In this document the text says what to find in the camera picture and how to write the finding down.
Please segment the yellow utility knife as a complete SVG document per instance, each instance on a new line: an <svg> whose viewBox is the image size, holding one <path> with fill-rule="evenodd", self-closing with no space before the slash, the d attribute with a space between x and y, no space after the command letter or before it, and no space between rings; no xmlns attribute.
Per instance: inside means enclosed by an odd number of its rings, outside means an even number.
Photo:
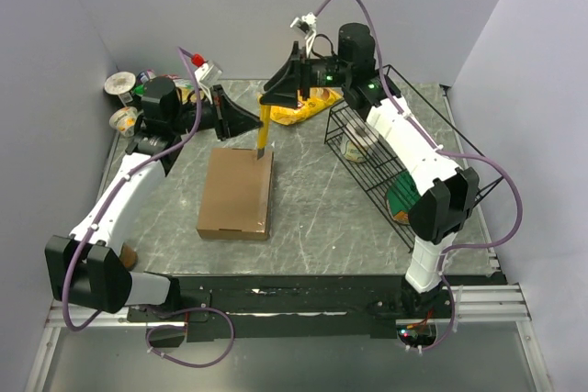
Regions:
<svg viewBox="0 0 588 392"><path fill-rule="evenodd" d="M270 124L270 113L271 113L271 106L261 105L260 106L260 121L262 123L262 127L258 130L257 135L257 142L256 142L256 152L257 152L257 159L260 160L265 154L265 148L267 144L267 138L269 133L269 124Z"/></svg>

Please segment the brown cardboard express box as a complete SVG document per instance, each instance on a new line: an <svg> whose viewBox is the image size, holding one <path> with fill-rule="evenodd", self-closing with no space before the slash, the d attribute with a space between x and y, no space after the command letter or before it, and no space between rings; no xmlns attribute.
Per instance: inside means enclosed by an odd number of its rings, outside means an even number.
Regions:
<svg viewBox="0 0 588 392"><path fill-rule="evenodd" d="M215 148L198 212L203 240L265 241L270 231L274 152Z"/></svg>

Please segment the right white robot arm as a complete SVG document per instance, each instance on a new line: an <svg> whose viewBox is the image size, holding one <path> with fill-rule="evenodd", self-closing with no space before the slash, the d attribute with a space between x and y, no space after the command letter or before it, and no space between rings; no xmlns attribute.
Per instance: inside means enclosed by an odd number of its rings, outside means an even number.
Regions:
<svg viewBox="0 0 588 392"><path fill-rule="evenodd" d="M411 289L402 293L401 305L408 315L422 317L434 305L431 291L442 282L442 254L471 214L479 176L445 157L442 146L416 120L400 89L383 72L369 26L342 25L336 51L318 56L312 51L318 36L313 19L308 14L292 22L304 41L293 44L287 61L265 84L260 103L294 108L315 87L337 87L365 126L392 148L419 195L408 211L414 246L405 279Z"/></svg>

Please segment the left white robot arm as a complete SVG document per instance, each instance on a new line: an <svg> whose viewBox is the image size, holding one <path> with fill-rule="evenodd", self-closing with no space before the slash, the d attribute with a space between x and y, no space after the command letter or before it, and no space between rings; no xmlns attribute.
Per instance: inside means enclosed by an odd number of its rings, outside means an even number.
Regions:
<svg viewBox="0 0 588 392"><path fill-rule="evenodd" d="M169 175L187 140L214 130L227 140L259 129L262 121L236 103L220 85L196 88L182 101L175 82L157 76L142 88L141 113L119 170L88 215L65 237L45 247L51 291L67 315L71 305L95 313L149 306L159 319L175 318L181 288L172 276L137 273L121 261L123 244L149 194Z"/></svg>

